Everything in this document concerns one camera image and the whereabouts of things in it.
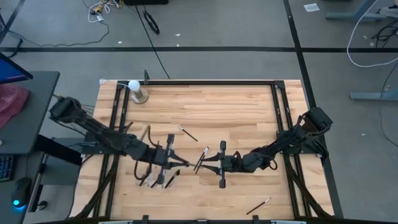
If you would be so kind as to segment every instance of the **computer mouse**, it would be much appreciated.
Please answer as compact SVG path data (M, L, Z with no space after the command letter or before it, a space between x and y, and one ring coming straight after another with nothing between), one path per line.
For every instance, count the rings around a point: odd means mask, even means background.
M32 180L28 177L19 179L12 190L11 202L16 208L21 208L29 202Z

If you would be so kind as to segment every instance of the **wooden table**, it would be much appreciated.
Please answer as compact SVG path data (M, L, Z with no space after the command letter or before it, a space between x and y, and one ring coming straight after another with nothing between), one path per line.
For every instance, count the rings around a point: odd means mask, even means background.
M295 121L298 115L308 110L302 85L300 80L285 80L285 85L292 119ZM150 124L152 140L159 141L164 147L167 134L173 133L176 154L191 163L196 163L206 146L210 148L207 157L215 155L221 140L227 142L227 154L238 150L242 155L275 141L277 122L270 87L164 85L144 88L149 92L149 100L142 105L129 102L126 124L130 121ZM99 89L94 118L105 125L109 125L115 89L114 80L102 84ZM199 141L194 141L179 130L178 124ZM314 154L300 157L309 191L328 213L333 214L320 159ZM264 220L292 219L283 157L277 155L275 160L279 165L277 170L257 169L253 174L226 174L225 189L219 189L219 177L214 173L200 169L195 175L191 167L181 168L181 175L169 188L163 189L158 185L151 189L138 186L139 181L133 175L135 161L128 156L122 157L111 219L140 220L143 215L149 215L151 220L243 220L251 219L252 215L259 215ZM95 192L101 163L101 155L93 156L81 168L72 216L84 207ZM139 175L144 173L146 165L139 163ZM168 171L166 181L175 170ZM158 168L154 170L153 180L158 171ZM296 192L300 213L304 215L297 188ZM268 197L272 199L267 204L246 215ZM106 194L103 195L102 211L105 198Z

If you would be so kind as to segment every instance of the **cable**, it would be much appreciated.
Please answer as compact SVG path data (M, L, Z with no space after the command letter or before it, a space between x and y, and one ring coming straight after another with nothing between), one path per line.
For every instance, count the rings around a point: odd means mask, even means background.
M81 166L82 166L89 158L91 158L91 157L93 157L93 156L94 156L94 154L89 155L83 162L81 162Z
M141 17L141 14L139 13L139 10L138 10L137 5L136 5L136 10L137 10L137 13L138 13L138 16L139 16L139 20L141 21L141 24L142 24L142 26L144 27L145 33L147 34L147 37L148 37L149 42L150 42L150 45L152 46L152 49L154 50L154 52L155 52L155 54L156 54L156 57L157 57L157 59L158 59L160 65L161 65L162 68L163 68L164 73L167 75L167 78L171 79L170 76L169 76L169 74L166 72L166 69L164 68L162 61L160 60L159 56L157 55L156 49L155 49L155 47L154 47L154 44L152 43L152 40L150 39L150 36L149 36L149 34L148 34L148 30L147 30L147 28L145 27L144 21L142 20L142 17Z
M64 125L64 124L59 123L58 121L54 121L54 122L57 123L57 124L59 124L59 125L61 125L61 126L63 126L64 128L70 129L70 130L72 130L72 131L76 131L77 133L80 133L82 136L86 136L83 132L81 132L81 131L79 131L79 130L77 130L77 129L73 129L73 128L71 128L71 127L68 127L68 126L66 126L66 125Z
M131 11L133 11L133 12L135 12L135 13L137 13L138 14L138 12L137 11L135 11L134 9L132 9L130 6L128 6L128 5L126 5Z
M391 69L390 73L388 74L388 76L387 76L386 79L384 80L383 88L382 88L382 90L381 90L381 92L380 92L380 99L379 99L379 117L380 117L380 128L381 128L381 132L383 133L384 137L385 137L389 142L391 142L391 144L393 144L393 145L395 145L395 146L398 147L398 143L394 142L393 140L391 140L391 139L387 136L386 132L384 131L383 122L382 122L382 96L383 96L383 94L384 94L384 89L385 89L385 87L386 87L387 81L388 81L388 79L390 78L390 76L391 76L391 74L393 73L393 71L396 69L397 65L398 65L398 62L394 65L394 67Z
M144 6L144 12L142 12L142 13L144 15L144 19L148 23L148 26L150 27L150 29L152 31L154 31L155 34L160 34L160 29L157 26L157 23L156 23L155 19L149 14L149 12L147 12L147 9L145 8L145 5L142 5L142 6Z
M69 209L68 215L65 217L64 220L67 220L69 218L71 212L72 212L73 204L75 203L76 187L77 187L77 182L76 182L75 186L73 187L72 204L70 205L70 209Z
M152 142L152 139L150 138L150 125L148 125L148 139L149 139L149 142L153 146L155 146L155 147L159 146L158 144L154 144ZM147 167L146 173L142 177L138 177L138 175L137 175L137 167L138 167L138 161L136 161L136 164L134 165L134 177L137 180L145 180L146 178L148 178L149 174L152 172L152 163L151 162L149 163L149 165Z
M8 28L8 26L6 25L6 23L4 22L4 19L2 18L2 15L1 15L1 14L0 14L0 21L1 21L1 24L3 25L3 31L4 31L4 32L9 31L9 28ZM17 47L15 48L14 52L13 52L10 56L7 56L8 58L13 58L13 56L15 56L15 55L18 54L18 51L19 51L19 49L21 48L21 45L22 45L22 43L23 43L24 41L22 40L22 38L16 36L15 34L13 34L13 33L10 33L10 34L12 34L12 36L14 36L15 38L19 39L18 44L17 44Z
M109 25L107 25L104 22L99 22L99 23L104 25L104 26L106 26L106 33L99 40L90 41L90 42L87 42L87 43L55 44L55 45L54 44L41 44L40 45L40 44L38 44L36 42L33 42L31 40L26 39L23 35L20 35L20 34L14 32L14 31L9 30L9 32L11 32L11 33L13 33L15 35L18 35L20 38L24 39L25 41L28 41L29 43L32 43L32 44L38 46L38 47L45 47L45 46L51 46L51 47L66 46L66 47L71 47L71 46L75 46L75 45L88 45L88 44L95 44L95 43L101 42L109 34Z
M370 67L388 65L388 64L393 63L393 62L395 62L396 60L398 60L398 57L397 57L397 58L395 58L394 60L392 60L392 61L390 61L390 62L386 62L386 63L378 63L378 64L374 64L374 65L360 65L360 64L355 63L355 62L353 61L353 59L351 58L351 55L349 54L349 45L351 44L351 41L353 40L353 36L354 36L355 30L356 30L358 24L361 22L362 18L369 12L369 10L375 5L375 3L376 3L377 1L378 1L378 0L375 0L375 2L369 7L369 9L361 16L361 18L359 18L358 22L357 22L357 23L355 24L355 26L354 26L353 32L351 33L351 37L349 38L348 45L347 45L347 56L348 56L349 60L351 61L351 63L353 63L354 65L356 65L356 66L358 66L358 67L361 67L361 68L370 68Z
M25 177L27 177L27 161L29 160L29 156L30 156L30 154L28 154L27 156L26 156L26 165L25 165Z
M106 80L106 79L104 79L104 78L101 78L100 80L99 80L99 84L100 85L102 85L102 84L104 84L104 83L107 83L109 80ZM128 87L129 88L129 86L128 85L126 85L126 84L123 84L123 83L116 83L117 85L122 85L122 86L125 86L125 87Z
M84 104L81 104L82 106L87 106L87 107L95 107L95 106L93 106L93 105L84 105Z
M91 23L100 22L99 19L97 19L97 20L95 20L95 21L91 21L91 20L90 20L90 15L91 15L92 12L95 12L95 15L97 15L97 16L101 16L101 14L99 14L98 12L96 12L96 11L93 10L93 7L94 7L94 6L98 6L98 5L102 5L102 4L103 4L103 8L105 9L105 12L109 14L109 13L111 12L111 8L109 8L109 6L114 6L114 5L115 5L115 4L113 4L113 3L110 3L109 0L107 0L107 1L101 0L99 3L96 3L96 4L94 4L94 5L90 6L90 7L88 7L88 6L86 5L86 3L84 2L84 0L82 0L82 1L83 1L84 5L88 8L87 19L88 19L88 22L91 22Z
M397 35L398 27L394 26L394 24L397 22L398 20L388 23L388 25L384 26L382 29L379 30L379 32L377 32L377 34L372 37L372 39L376 39L376 48L378 48L379 41L384 42L383 46L381 47L384 48L390 38ZM381 35L385 30L389 31L387 35Z

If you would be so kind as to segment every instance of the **computer monitor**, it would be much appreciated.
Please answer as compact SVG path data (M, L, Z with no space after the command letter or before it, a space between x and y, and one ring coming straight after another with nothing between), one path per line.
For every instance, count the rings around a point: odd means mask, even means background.
M33 76L0 53L0 84L31 79Z

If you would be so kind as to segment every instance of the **wire bundle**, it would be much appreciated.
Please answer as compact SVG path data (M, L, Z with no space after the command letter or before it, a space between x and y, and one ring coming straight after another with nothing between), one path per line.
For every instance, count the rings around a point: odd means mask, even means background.
M93 10L93 8L95 6L102 6L103 9L105 9L105 12L108 13L108 14L111 13L111 8L109 6L115 6L118 9L121 7L121 5L118 2L116 2L115 0L112 0L112 2L110 2L110 0L101 0L99 3L96 3L96 4L94 4L94 5L90 6L90 7L88 7L86 5L84 0L83 0L83 3L88 8L88 17L87 17L87 19L88 19L88 22L91 22L91 23L101 22L99 19L97 19L95 21L90 20L90 15L93 15L93 16L98 15L98 13Z
M383 45L381 48L384 48L391 37L397 35L398 26L394 26L398 20L390 22L388 25L384 26L376 35L372 37L372 39L376 39L376 48L379 48L379 42L382 42Z

